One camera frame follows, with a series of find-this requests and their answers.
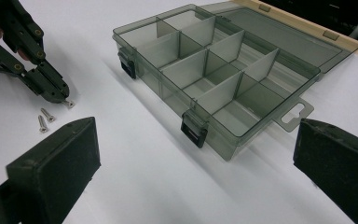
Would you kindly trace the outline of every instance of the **black latch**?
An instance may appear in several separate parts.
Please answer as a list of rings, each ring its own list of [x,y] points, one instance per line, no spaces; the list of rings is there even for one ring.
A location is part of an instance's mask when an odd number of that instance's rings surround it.
[[[180,129],[197,147],[201,148],[208,134],[205,122],[199,119],[191,110],[187,110],[182,115],[182,119]]]
[[[126,53],[124,53],[125,49],[121,48],[118,52],[118,58],[121,61],[121,68],[126,71],[126,73],[132,78],[136,79],[135,75],[135,63],[129,59]]]

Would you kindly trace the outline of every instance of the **robotic arm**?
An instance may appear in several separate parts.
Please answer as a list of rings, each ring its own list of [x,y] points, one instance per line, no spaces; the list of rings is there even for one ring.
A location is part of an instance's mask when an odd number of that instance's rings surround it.
[[[19,49],[37,67],[26,71],[23,64],[0,46],[0,73],[19,78],[36,95],[52,103],[62,103],[69,88],[62,76],[46,60],[43,31],[19,0],[0,0],[0,28],[3,40],[13,50]]]

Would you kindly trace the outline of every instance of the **white table surface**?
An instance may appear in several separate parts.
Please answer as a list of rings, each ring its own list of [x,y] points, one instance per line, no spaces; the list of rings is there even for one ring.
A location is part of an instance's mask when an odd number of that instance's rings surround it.
[[[218,0],[21,2],[44,30],[47,59],[76,106],[48,103],[0,74],[0,184],[11,161],[63,124],[93,116],[102,167],[64,223],[351,223],[293,165],[297,129],[286,133],[273,123],[225,162],[208,145],[191,143],[181,119],[121,69],[114,28]],[[358,55],[303,98],[315,107],[309,118],[358,136]],[[48,133],[38,131],[41,107],[57,117]]]

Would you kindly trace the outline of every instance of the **metal screw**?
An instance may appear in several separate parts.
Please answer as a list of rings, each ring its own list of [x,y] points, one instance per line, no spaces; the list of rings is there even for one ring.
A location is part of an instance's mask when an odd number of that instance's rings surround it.
[[[16,70],[21,70],[22,69],[21,65],[19,65],[19,64],[14,64],[14,68]]]
[[[39,115],[37,118],[39,119],[39,125],[40,125],[39,132],[46,133],[48,131],[48,127],[46,126],[45,120],[41,115]]]
[[[42,58],[43,57],[43,51],[38,51],[37,53],[36,53],[36,56],[38,57],[38,58]]]
[[[73,101],[63,101],[62,103],[68,106],[69,109],[75,106]]]
[[[42,114],[44,116],[46,116],[46,119],[48,120],[48,122],[52,122],[55,120],[54,116],[50,115],[49,112],[45,109],[45,108],[41,108],[40,111],[42,111]]]

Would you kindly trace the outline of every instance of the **box handle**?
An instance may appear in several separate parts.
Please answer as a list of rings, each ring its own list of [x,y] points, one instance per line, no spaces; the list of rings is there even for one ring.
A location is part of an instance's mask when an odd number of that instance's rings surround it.
[[[283,122],[282,119],[286,114],[288,114],[296,105],[303,105],[304,108],[299,112],[297,118],[292,118],[288,122]],[[277,119],[275,119],[275,122],[277,122],[283,129],[285,129],[287,132],[291,132],[294,130],[299,124],[301,119],[306,118],[311,112],[313,111],[313,106],[310,105],[307,101],[298,98],[298,101],[293,106],[288,107],[281,116],[279,116]]]

